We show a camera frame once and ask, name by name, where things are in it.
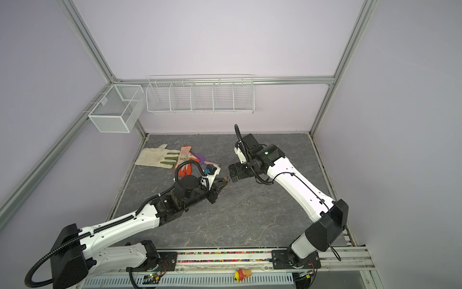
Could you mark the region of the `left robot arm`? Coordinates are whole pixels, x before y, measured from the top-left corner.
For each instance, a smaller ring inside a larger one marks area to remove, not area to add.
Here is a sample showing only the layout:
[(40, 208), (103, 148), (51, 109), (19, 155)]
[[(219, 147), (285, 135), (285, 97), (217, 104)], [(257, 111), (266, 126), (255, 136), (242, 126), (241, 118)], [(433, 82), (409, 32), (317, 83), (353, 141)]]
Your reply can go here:
[(158, 270), (164, 260), (152, 241), (119, 247), (115, 243), (172, 222), (199, 202), (216, 202), (228, 184), (226, 178), (217, 178), (221, 169), (215, 164), (205, 168), (195, 161), (190, 164), (199, 169), (198, 177), (182, 177), (176, 170), (174, 183), (146, 199), (137, 210), (93, 226), (78, 228), (71, 224), (63, 228), (50, 252), (28, 271), (25, 285), (68, 289), (115, 269), (125, 269), (129, 274)]

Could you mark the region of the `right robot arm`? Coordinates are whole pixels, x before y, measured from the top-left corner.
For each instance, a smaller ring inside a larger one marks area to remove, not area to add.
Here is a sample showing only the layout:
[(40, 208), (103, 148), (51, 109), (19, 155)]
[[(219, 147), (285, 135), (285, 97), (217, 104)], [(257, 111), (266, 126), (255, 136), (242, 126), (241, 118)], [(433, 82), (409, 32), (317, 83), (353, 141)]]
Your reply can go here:
[(284, 264), (302, 267), (309, 255), (325, 252), (347, 226), (349, 206), (334, 200), (304, 177), (276, 145), (263, 145), (252, 134), (243, 136), (234, 125), (238, 141), (234, 152), (239, 161), (229, 165), (233, 182), (254, 178), (262, 185), (279, 184), (302, 207), (311, 225), (287, 248), (288, 261)]

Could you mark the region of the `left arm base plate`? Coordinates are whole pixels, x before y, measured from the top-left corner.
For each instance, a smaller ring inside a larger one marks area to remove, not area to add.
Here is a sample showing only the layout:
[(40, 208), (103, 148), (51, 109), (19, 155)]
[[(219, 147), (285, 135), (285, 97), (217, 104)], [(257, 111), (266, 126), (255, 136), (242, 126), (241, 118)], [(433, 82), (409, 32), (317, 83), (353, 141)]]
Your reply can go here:
[(174, 251), (147, 253), (146, 260), (137, 267), (131, 267), (133, 272), (169, 272), (174, 271), (178, 253)]

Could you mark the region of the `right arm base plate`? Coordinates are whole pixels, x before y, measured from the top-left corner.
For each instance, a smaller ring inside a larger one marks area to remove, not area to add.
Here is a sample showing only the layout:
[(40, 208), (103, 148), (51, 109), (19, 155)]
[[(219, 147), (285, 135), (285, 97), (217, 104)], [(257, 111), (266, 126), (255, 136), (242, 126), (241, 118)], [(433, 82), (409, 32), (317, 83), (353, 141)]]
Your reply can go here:
[(305, 258), (299, 258), (288, 250), (272, 250), (269, 259), (274, 269), (320, 269), (321, 262), (318, 251), (314, 251)]

